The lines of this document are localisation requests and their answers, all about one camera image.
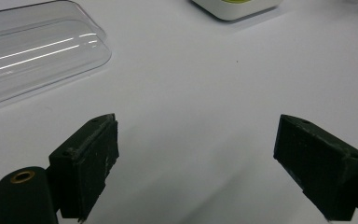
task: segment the white table surface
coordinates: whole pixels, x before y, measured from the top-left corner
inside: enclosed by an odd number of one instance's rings
[[[0,108],[0,179],[115,113],[120,157],[87,223],[327,223],[272,154],[280,114],[358,148],[358,2],[284,0],[237,22],[188,0],[77,2],[113,57]]]

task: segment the screw hole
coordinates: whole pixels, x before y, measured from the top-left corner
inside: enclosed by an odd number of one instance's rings
[[[10,178],[10,182],[13,184],[20,184],[20,183],[30,180],[32,177],[34,177],[34,171],[23,171],[23,172],[13,175]]]

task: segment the transparent plastic lid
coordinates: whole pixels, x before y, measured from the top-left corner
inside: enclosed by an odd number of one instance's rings
[[[0,105],[101,66],[105,33],[69,1],[0,11]]]

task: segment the clear plastic container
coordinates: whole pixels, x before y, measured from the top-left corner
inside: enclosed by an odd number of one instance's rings
[[[0,11],[0,105],[101,66],[104,31],[76,3]]]

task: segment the white object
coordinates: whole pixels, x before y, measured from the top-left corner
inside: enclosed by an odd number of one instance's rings
[[[276,7],[282,0],[193,0],[196,4],[224,21],[233,21],[244,16]]]

